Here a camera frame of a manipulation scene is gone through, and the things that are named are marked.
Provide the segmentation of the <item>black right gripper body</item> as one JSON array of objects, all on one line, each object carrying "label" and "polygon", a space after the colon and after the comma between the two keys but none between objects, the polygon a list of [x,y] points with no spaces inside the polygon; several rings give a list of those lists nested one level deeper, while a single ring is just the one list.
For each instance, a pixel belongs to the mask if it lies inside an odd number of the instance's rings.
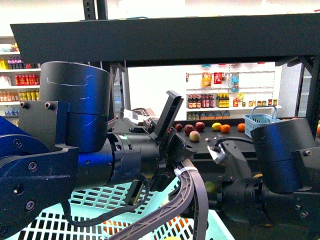
[{"label": "black right gripper body", "polygon": [[252,140],[245,137],[204,137],[191,142],[192,163],[207,186],[209,209],[223,219],[246,225],[265,224],[263,178]]}]

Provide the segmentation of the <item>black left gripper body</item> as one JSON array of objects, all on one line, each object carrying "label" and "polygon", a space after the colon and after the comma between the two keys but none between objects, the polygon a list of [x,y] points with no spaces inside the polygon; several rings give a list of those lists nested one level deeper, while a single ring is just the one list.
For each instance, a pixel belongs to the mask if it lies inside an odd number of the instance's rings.
[{"label": "black left gripper body", "polygon": [[112,174],[108,185],[150,179],[151,185],[161,184],[173,174],[174,165],[191,159],[197,151],[172,125],[162,140],[156,141],[153,131],[158,119],[139,125],[127,117],[110,121],[107,142],[112,149]]}]

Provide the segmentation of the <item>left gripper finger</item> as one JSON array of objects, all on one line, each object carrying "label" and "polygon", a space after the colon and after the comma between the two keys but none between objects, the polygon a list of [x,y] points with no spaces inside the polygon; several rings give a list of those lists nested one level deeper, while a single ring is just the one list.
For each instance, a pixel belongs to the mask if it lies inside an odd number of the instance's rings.
[{"label": "left gripper finger", "polygon": [[204,181],[191,160],[187,158],[182,162],[184,167],[188,167],[192,184],[194,186],[194,223],[193,223],[193,240],[205,240],[208,225],[209,204]]},{"label": "left gripper finger", "polygon": [[138,240],[178,216],[189,206],[195,192],[192,174],[196,173],[197,169],[182,168],[175,169],[174,172],[179,174],[180,181],[180,189],[175,198],[112,235],[110,237],[111,240]]}]

